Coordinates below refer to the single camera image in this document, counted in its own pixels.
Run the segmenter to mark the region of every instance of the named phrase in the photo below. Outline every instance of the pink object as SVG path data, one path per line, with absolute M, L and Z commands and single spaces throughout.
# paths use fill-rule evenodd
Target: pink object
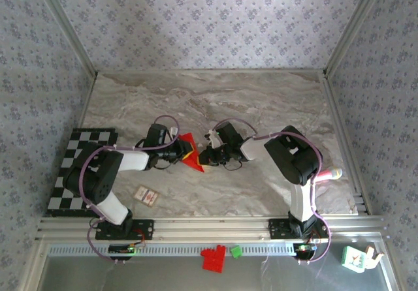
M 337 180 L 342 176 L 342 169 L 337 167 L 331 167 L 327 170 L 323 170 L 316 177 L 315 182 L 320 182 L 324 180 Z

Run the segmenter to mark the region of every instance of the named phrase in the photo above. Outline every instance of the green toy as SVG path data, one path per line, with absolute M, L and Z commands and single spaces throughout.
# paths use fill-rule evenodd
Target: green toy
M 242 249 L 239 245 L 231 248 L 231 254 L 233 255 L 233 258 L 240 258 L 242 256 Z

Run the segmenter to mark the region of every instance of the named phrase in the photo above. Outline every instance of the glass panel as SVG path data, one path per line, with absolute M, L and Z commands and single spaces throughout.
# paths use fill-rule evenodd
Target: glass panel
M 341 266 L 345 246 L 333 243 L 310 265 L 285 256 L 228 256 L 222 274 L 203 270 L 201 257 L 136 257 L 116 266 L 97 257 L 49 257 L 39 291 L 387 290 L 380 266 L 364 273 Z M 366 243 L 351 246 L 364 250 Z

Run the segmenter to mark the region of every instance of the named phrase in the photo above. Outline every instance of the green lego brick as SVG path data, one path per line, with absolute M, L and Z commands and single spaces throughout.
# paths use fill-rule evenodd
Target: green lego brick
M 341 264 L 356 273 L 363 273 L 366 268 L 366 253 L 353 247 L 344 247 Z
M 242 249 L 239 245 L 231 248 L 231 254 L 233 255 L 233 258 L 240 258 L 242 256 Z

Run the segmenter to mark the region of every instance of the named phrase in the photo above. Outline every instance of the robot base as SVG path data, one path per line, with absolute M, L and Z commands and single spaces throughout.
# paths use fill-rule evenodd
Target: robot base
M 97 225 L 96 240 L 126 240 L 140 241 L 142 234 L 144 240 L 152 240 L 154 221 L 152 219 L 131 219 L 129 225 L 116 226 L 110 222 L 101 222 Z
M 270 231 L 270 239 L 299 239 L 308 237 L 312 230 L 316 230 L 318 234 L 325 238 L 328 233 L 323 229 L 323 222 L 315 215 L 312 215 L 307 221 L 301 222 L 294 218 L 289 212 L 288 219 L 269 219 L 268 229 Z

